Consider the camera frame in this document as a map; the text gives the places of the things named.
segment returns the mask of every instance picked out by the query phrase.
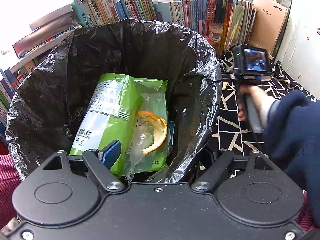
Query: camera screen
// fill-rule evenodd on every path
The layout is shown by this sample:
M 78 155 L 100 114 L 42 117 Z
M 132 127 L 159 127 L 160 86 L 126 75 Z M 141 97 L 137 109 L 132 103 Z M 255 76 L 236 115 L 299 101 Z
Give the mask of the camera screen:
M 247 63 L 247 70 L 267 71 L 266 55 L 263 51 L 244 49 L 244 58 Z

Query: brown notebook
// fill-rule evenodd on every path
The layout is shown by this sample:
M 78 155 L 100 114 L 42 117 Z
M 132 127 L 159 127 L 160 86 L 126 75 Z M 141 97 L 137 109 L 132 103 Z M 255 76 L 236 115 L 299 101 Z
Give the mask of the brown notebook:
M 273 0 L 253 0 L 257 15 L 249 44 L 266 49 L 272 54 L 288 9 Z

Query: black trash bag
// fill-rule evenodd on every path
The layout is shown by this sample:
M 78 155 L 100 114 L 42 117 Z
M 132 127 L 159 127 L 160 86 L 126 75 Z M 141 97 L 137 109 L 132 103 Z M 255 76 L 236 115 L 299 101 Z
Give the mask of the black trash bag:
M 70 151 L 98 79 L 108 72 L 169 80 L 169 120 L 176 124 L 170 166 L 148 181 L 178 182 L 188 172 L 218 116 L 215 51 L 191 29 L 127 19 L 75 30 L 17 89 L 6 136 L 22 180 L 54 151 Z

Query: hand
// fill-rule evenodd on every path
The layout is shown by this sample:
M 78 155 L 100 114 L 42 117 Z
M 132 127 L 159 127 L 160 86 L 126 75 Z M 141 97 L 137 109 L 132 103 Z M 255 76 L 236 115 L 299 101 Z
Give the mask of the hand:
M 239 94 L 240 95 L 244 95 L 244 94 L 251 95 L 253 103 L 256 106 L 258 111 L 260 111 L 260 107 L 261 107 L 261 103 L 262 103 L 263 98 L 268 96 L 268 94 L 264 90 L 262 90 L 260 87 L 248 86 L 248 85 L 241 85 Z M 238 109 L 239 109 L 238 117 L 240 118 L 241 121 L 245 121 L 246 119 L 244 116 L 243 107 L 240 104 L 239 99 L 237 99 L 237 104 L 238 104 Z

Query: white cuff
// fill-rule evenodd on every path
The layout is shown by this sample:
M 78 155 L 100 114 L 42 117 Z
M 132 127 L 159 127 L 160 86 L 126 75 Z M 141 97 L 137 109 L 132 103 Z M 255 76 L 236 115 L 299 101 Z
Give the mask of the white cuff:
M 274 97 L 267 96 L 261 102 L 259 113 L 260 113 L 260 119 L 261 119 L 263 127 L 266 127 L 268 124 L 269 110 L 270 110 L 274 101 L 276 101 L 276 99 Z

